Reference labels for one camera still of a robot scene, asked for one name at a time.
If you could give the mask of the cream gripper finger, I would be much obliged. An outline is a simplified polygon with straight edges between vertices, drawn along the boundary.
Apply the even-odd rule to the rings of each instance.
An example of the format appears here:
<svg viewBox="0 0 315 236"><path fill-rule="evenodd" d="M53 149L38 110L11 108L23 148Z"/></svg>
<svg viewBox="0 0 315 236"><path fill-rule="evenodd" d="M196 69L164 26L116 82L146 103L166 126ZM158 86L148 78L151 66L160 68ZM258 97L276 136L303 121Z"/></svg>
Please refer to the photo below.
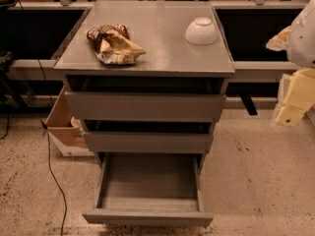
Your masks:
<svg viewBox="0 0 315 236"><path fill-rule="evenodd" d="M266 44L266 47L273 51L286 50L287 38L290 32L290 27L281 30L277 35L273 36Z"/></svg>

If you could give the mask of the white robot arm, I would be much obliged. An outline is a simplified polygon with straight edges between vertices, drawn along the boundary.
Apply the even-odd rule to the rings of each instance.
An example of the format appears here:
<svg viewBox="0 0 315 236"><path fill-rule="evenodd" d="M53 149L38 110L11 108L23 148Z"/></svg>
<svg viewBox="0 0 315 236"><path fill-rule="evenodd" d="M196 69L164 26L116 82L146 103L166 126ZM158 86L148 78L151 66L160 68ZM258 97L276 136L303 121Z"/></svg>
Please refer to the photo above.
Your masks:
<svg viewBox="0 0 315 236"><path fill-rule="evenodd" d="M315 104L315 0L310 0L289 27L272 37L266 47L286 51L287 60L299 67L289 77L275 123L295 126Z"/></svg>

